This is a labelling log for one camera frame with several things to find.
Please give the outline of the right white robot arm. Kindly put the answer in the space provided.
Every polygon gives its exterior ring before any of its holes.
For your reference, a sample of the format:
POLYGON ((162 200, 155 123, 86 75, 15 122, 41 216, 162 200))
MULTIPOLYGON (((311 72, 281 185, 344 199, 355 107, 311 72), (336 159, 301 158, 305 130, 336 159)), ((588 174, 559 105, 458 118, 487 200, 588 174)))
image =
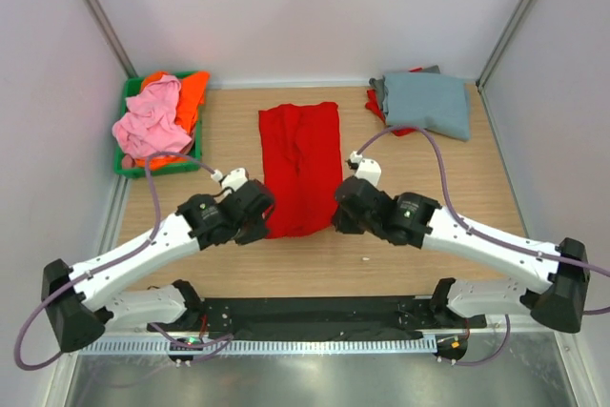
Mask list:
POLYGON ((474 315, 529 315, 568 334, 581 329, 590 274, 582 242, 560 244, 522 238, 482 225, 418 193, 389 196, 369 181, 350 177, 335 192, 335 229, 369 233, 395 246, 462 256, 504 275, 503 282, 450 279, 437 285, 431 319, 450 327, 474 315))

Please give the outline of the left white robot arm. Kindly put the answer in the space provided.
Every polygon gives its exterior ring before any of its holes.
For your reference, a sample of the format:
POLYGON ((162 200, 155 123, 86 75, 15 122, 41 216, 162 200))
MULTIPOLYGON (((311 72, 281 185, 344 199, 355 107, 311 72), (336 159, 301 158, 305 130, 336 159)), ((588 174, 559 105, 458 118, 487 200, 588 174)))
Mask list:
POLYGON ((245 245, 267 236, 272 193, 258 180, 195 194, 140 236, 72 266, 56 259, 43 270, 41 299, 61 353, 81 350, 110 329, 175 324, 194 329, 202 308, 190 283, 155 291, 129 286, 182 257, 228 242, 245 245))

